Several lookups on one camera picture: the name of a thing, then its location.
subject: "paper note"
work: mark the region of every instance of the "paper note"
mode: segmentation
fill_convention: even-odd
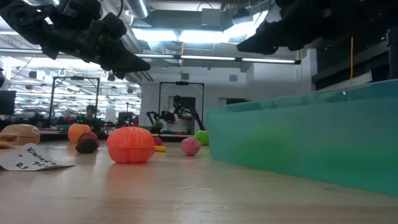
[[[35,171],[74,166],[74,164],[56,161],[44,149],[29,143],[7,154],[0,155],[0,166],[6,170]]]

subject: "wooden table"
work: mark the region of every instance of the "wooden table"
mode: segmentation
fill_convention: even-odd
[[[179,144],[146,164],[115,164],[104,142],[76,154],[68,142],[41,146],[75,167],[0,170],[2,224],[398,223],[398,197],[213,161]]]

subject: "metal frame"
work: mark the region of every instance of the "metal frame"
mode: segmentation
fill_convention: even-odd
[[[162,85],[163,84],[177,84],[178,82],[160,82],[159,83],[159,103],[158,103],[158,110],[157,113],[160,114],[160,97],[162,96]],[[205,84],[204,83],[190,83],[187,82],[188,85],[201,85],[203,91],[201,93],[201,121],[203,122],[203,106],[205,102]]]
[[[62,81],[56,85],[55,81],[57,79],[62,79]],[[100,93],[100,78],[86,78],[86,77],[53,77],[52,78],[52,89],[51,89],[51,102],[50,102],[50,114],[49,114],[49,119],[52,119],[53,116],[53,103],[54,103],[54,91],[55,88],[58,87],[60,84],[62,84],[62,82],[66,79],[70,79],[70,80],[97,80],[97,93],[96,93],[96,98],[95,98],[95,113],[94,113],[94,118],[97,118],[97,110],[98,110],[98,95]]]

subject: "computer screen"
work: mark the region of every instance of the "computer screen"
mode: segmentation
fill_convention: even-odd
[[[14,115],[17,91],[0,91],[0,115]]]

